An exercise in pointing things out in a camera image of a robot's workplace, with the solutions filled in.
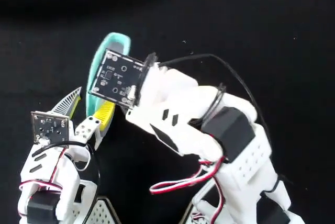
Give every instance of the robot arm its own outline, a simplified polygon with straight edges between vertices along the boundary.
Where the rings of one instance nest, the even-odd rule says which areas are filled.
[[[287,211],[291,201],[283,182],[277,183],[271,147],[263,127],[255,123],[255,108],[215,87],[198,86],[193,78],[160,67],[156,60],[150,55],[142,63],[107,49],[92,94],[126,106],[129,122],[155,135],[179,155],[196,154],[215,166],[224,157],[217,171],[214,165],[202,165],[209,174],[216,172],[215,182],[226,200],[215,223],[273,223],[273,218],[278,223],[304,223]],[[192,125],[194,119],[202,119],[200,129]],[[213,224],[214,213],[201,195],[214,185],[209,183],[193,202],[202,217]],[[258,214],[262,198],[274,203],[271,212]]]
[[[104,102],[100,110],[74,129],[70,118],[79,101],[79,93],[80,88],[47,113],[31,113],[35,143],[20,174],[20,224],[82,224],[90,213],[97,184],[81,180],[78,171],[86,169],[91,160],[87,146],[91,136],[95,135],[95,149],[101,143],[114,105]],[[47,145],[69,141],[78,145],[62,145],[40,151]],[[80,161],[86,162],[83,169],[75,165]]]

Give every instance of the teal object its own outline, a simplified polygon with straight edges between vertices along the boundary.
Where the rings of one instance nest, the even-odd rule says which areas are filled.
[[[88,74],[87,88],[86,88],[86,116],[93,115],[97,110],[99,110],[101,104],[104,102],[103,99],[93,96],[88,92],[91,90],[93,81],[95,79],[96,72],[98,70],[100,61],[105,53],[105,50],[111,49],[113,51],[119,52],[123,55],[128,55],[130,51],[130,38],[126,35],[112,32],[108,34],[103,42],[100,44],[98,50],[96,51],[90,68],[90,73]]]

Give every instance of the circuit board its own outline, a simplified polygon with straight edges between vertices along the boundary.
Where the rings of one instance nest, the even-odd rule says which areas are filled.
[[[106,49],[89,93],[132,107],[142,67],[141,61]]]
[[[58,143],[69,140],[69,117],[40,111],[31,112],[32,132],[35,143],[41,139]]]

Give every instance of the table surface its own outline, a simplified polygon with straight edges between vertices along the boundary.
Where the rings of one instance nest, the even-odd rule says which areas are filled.
[[[85,86],[92,56],[112,31],[131,37],[130,55],[161,61],[213,53],[228,61],[254,93],[267,121],[273,161],[284,174],[292,210],[306,223],[331,218],[334,197],[333,102],[335,0],[0,0],[0,193],[3,223],[16,223],[19,172],[32,144],[30,111],[46,111]],[[215,61],[176,66],[200,84],[242,87]],[[84,103],[75,115],[84,117]],[[116,111],[98,155],[100,193],[123,223],[177,223],[190,187],[165,195],[150,185],[195,172]]]

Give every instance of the yellow object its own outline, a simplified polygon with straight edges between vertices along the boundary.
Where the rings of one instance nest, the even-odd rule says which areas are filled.
[[[77,107],[78,102],[80,101],[80,99],[81,99],[80,96],[78,96],[78,97],[75,99],[74,105],[73,105],[73,107],[72,107],[72,111],[71,111],[71,113],[70,113],[70,119],[72,118],[73,113],[74,113],[74,111],[75,111],[75,109],[76,109],[76,107]]]
[[[100,131],[105,130],[111,120],[115,110],[115,104],[109,101],[105,101],[99,110],[93,115],[95,118],[101,121]]]

